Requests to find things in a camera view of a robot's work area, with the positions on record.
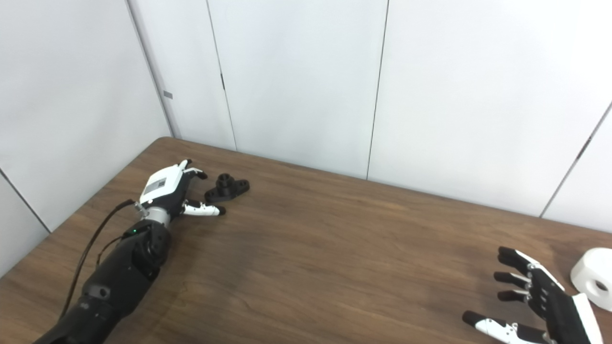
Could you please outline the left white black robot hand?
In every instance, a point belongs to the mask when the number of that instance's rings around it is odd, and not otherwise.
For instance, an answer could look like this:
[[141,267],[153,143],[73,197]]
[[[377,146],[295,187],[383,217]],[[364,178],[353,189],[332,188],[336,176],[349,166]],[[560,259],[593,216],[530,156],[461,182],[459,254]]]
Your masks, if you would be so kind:
[[136,205],[142,220],[153,220],[169,227],[175,218],[182,215],[220,217],[227,213],[222,206],[186,197],[193,178],[208,178],[201,169],[189,168],[191,163],[191,159],[186,159],[158,170],[150,176]]

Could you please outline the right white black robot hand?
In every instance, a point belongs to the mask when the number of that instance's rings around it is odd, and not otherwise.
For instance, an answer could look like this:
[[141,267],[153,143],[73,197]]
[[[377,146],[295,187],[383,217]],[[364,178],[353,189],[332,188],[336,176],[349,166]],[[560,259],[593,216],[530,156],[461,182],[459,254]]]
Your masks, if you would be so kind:
[[507,322],[465,311],[462,320],[477,331],[504,344],[602,344],[603,336],[590,301],[583,292],[570,295],[537,260],[509,247],[498,248],[498,261],[520,274],[497,271],[498,282],[518,287],[500,291],[502,302],[522,302],[544,320],[546,329]]

